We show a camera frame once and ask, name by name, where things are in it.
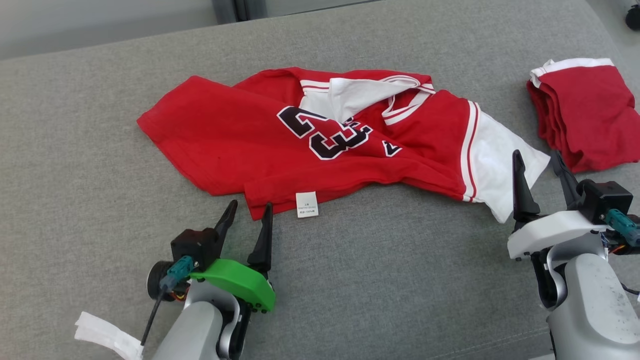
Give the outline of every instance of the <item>care label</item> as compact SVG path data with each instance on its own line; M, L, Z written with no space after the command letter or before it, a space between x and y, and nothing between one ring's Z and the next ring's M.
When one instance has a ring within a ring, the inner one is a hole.
M296 205L298 206L299 218L318 216L318 200L316 199L316 192L296 193Z

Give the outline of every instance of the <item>gray floor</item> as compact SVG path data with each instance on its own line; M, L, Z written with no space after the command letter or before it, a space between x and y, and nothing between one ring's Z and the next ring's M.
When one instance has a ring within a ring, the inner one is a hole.
M625 24L625 16L635 0L586 0L594 9L622 53L627 65L640 79L640 31Z

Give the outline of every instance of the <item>folded red cloth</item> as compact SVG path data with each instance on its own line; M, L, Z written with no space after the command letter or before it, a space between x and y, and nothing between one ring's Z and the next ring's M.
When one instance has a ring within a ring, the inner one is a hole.
M549 60L531 70L527 89L538 135L573 172L640 160L640 115L610 59Z

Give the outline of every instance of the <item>white tape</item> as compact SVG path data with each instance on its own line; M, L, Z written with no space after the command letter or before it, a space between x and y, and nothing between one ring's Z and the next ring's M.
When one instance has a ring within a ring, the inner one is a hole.
M112 323L83 311L76 325L78 328L75 339L108 347L125 360L142 360L144 347L140 345L140 340L118 329Z

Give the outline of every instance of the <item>white paper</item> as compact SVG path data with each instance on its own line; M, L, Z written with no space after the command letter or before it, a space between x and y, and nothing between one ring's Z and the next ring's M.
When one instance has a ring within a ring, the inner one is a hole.
M299 218L316 217L319 214L316 192L296 193L296 205Z
M76 340L84 340L110 348L125 360L142 360L140 340L115 325L84 311L76 321Z

